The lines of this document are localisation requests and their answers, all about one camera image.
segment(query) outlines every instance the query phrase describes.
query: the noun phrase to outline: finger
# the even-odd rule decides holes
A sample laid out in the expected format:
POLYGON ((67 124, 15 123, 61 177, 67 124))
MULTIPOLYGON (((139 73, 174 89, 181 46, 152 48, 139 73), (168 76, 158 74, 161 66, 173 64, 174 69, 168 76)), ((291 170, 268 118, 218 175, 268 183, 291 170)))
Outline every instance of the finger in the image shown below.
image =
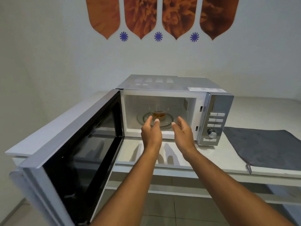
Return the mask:
POLYGON ((183 120, 182 117, 178 117, 177 121, 178 124, 181 126, 182 130, 189 128, 189 125, 186 123, 186 121, 183 120))
POLYGON ((160 120, 157 118, 153 124, 153 129, 160 130, 160 120))
POLYGON ((150 129, 151 128, 151 121, 152 121, 152 116, 149 116, 148 119, 145 121, 144 125, 143 125, 143 129, 147 128, 150 129))
POLYGON ((180 132, 182 132, 181 129, 179 128, 179 126, 175 122, 171 122, 171 128, 175 132, 175 135, 177 135, 180 132))

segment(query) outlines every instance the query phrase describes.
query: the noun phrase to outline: blue flower icon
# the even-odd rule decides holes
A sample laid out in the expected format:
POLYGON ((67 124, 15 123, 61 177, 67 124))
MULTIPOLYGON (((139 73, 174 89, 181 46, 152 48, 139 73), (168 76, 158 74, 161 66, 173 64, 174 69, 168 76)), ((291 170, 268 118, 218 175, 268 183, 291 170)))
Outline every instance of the blue flower icon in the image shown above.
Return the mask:
POLYGON ((155 40, 158 42, 158 41, 161 41, 163 39, 163 34, 160 33, 160 32, 156 32, 155 33, 155 40))
POLYGON ((128 34, 126 34, 126 32, 120 33, 120 39, 122 41, 127 41, 128 40, 128 34))
POLYGON ((191 34, 190 40, 191 40, 192 42, 195 42, 195 41, 197 41, 198 39, 199 39, 199 34, 198 34, 197 32, 194 32, 194 33, 191 34))

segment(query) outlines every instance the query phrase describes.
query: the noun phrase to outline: control button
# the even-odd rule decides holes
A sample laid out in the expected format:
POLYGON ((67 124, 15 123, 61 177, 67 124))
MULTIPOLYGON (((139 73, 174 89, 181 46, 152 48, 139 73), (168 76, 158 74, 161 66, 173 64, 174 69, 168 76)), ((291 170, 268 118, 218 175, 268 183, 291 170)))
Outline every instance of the control button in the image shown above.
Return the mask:
POLYGON ((213 129, 209 130, 207 134, 210 138, 215 138, 217 136, 216 131, 213 129))

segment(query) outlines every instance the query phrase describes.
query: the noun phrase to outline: person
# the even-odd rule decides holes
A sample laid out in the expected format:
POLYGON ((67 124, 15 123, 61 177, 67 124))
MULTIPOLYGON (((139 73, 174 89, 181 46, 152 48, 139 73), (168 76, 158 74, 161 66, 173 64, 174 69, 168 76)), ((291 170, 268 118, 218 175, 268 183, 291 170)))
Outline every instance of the person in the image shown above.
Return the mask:
MULTIPOLYGON (((152 116, 142 127, 143 154, 95 217, 92 226, 140 225, 145 198, 162 144, 160 121, 156 119, 151 128, 151 120, 152 116)), ((177 122, 177 124, 172 123, 177 147, 208 190, 229 225, 293 225, 256 194, 247 190, 198 152, 191 128, 181 117, 178 117, 177 122)))

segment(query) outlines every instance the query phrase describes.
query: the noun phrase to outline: orange flower print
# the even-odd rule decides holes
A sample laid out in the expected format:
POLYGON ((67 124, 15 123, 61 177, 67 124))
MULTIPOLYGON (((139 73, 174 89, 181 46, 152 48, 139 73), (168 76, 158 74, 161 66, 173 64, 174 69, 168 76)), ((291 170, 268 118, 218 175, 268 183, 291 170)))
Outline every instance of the orange flower print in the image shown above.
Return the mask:
POLYGON ((200 26, 212 40, 231 27, 236 14, 238 1, 239 0, 203 0, 200 26))
POLYGON ((156 25, 157 0, 124 0, 126 25, 142 39, 156 25))
POLYGON ((108 39, 120 25, 118 0, 86 0, 90 23, 108 39))
POLYGON ((197 0, 163 0, 162 24, 175 39, 186 33, 194 23, 197 0))

